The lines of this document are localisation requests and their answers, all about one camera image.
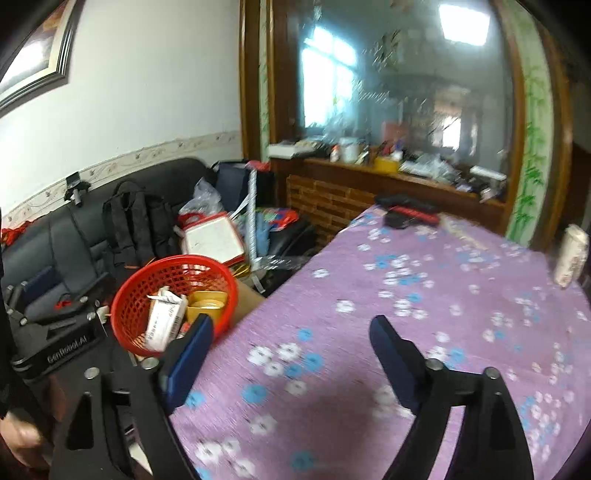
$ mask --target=table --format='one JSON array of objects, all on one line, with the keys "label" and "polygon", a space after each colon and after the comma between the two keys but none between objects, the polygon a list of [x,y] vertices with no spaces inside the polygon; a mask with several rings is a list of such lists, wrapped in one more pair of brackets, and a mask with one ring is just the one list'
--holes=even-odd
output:
[{"label": "table", "polygon": [[[591,418],[580,287],[561,290],[542,254],[466,221],[456,227],[478,249],[442,228],[383,228],[382,214],[353,221],[210,352],[171,417],[204,480],[381,479],[413,416],[369,343],[377,314],[450,368],[501,371],[537,479],[568,458]],[[433,479],[447,470],[461,413]]]}]

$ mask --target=plastic bag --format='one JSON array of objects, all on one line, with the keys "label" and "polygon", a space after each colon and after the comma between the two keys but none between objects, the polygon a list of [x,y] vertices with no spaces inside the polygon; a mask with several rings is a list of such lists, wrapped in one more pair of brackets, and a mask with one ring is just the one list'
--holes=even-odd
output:
[{"label": "plastic bag", "polygon": [[222,197],[206,180],[201,179],[195,185],[193,198],[179,211],[178,219],[183,224],[203,220],[223,210]]}]

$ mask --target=human hand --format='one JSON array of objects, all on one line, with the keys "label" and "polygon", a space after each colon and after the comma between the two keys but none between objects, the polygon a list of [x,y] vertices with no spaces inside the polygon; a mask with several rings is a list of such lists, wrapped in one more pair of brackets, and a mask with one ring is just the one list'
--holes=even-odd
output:
[{"label": "human hand", "polygon": [[49,468],[41,455],[43,437],[35,426],[16,418],[9,412],[3,420],[0,420],[0,435],[14,458],[23,465],[38,470]]}]

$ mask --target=ceiling light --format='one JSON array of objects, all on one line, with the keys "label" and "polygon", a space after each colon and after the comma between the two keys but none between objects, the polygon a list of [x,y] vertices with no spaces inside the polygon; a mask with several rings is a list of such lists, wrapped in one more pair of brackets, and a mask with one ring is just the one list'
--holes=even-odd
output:
[{"label": "ceiling light", "polygon": [[447,40],[481,47],[486,43],[491,16],[455,5],[439,7],[443,36]]}]

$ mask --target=yellow container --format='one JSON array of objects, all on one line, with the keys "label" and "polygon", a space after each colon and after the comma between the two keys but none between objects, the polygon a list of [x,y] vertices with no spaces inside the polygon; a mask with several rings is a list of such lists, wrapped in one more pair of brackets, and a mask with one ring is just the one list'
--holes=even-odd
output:
[{"label": "yellow container", "polygon": [[189,306],[185,317],[190,325],[193,324],[200,313],[209,315],[213,320],[213,324],[216,325],[226,307],[228,294],[223,291],[196,291],[191,293],[187,300]]},{"label": "yellow container", "polygon": [[392,157],[375,157],[374,170],[380,173],[397,173],[400,162]]}]

